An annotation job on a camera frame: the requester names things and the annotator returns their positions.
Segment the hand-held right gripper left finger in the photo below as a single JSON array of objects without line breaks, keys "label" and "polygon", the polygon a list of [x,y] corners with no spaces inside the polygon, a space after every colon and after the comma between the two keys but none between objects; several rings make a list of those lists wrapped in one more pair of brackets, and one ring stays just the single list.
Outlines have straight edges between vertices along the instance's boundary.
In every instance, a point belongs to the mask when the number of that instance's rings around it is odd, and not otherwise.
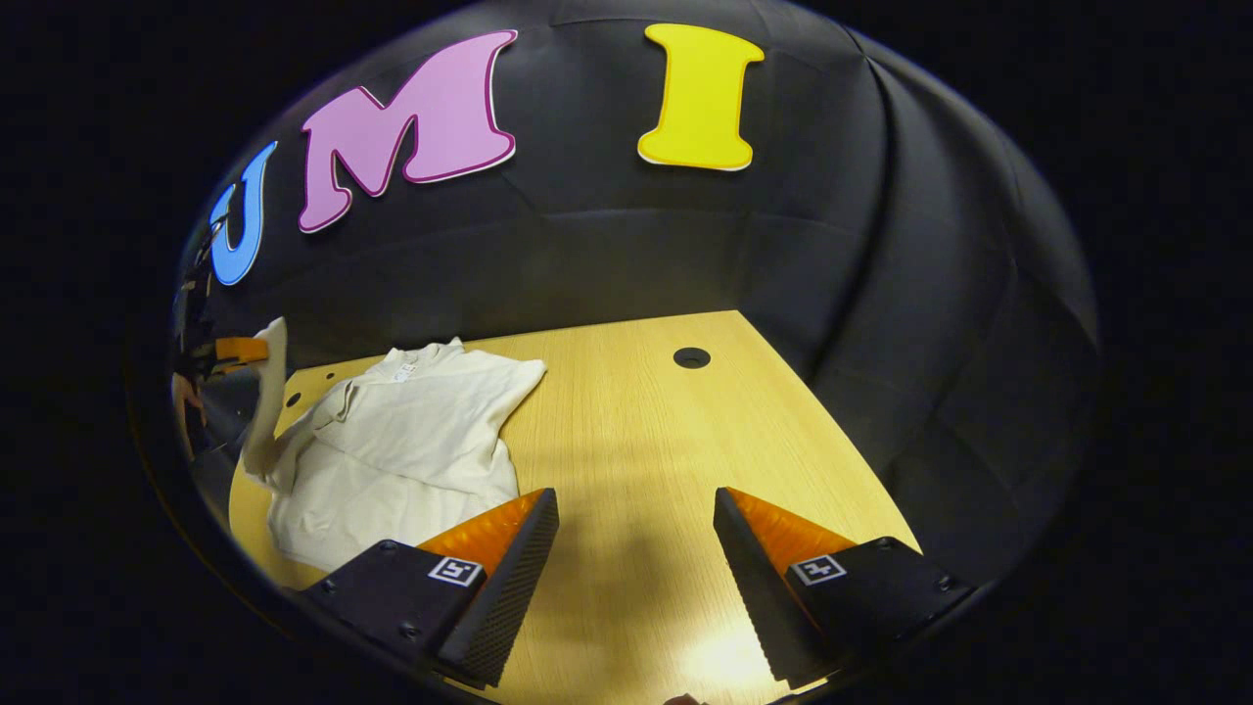
[{"label": "hand-held right gripper left finger", "polygon": [[540,488],[417,545],[378,540],[299,604],[403,669],[497,686],[559,526]]}]

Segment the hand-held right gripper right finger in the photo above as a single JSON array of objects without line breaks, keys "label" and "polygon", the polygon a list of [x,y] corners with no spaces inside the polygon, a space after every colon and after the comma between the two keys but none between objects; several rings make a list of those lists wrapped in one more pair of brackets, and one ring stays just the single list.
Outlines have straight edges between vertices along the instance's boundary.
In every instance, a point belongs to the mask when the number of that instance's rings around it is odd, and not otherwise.
[{"label": "hand-held right gripper right finger", "polygon": [[771,676],[791,687],[865,677],[975,596],[902,540],[850,540],[736,488],[715,491],[713,527]]}]

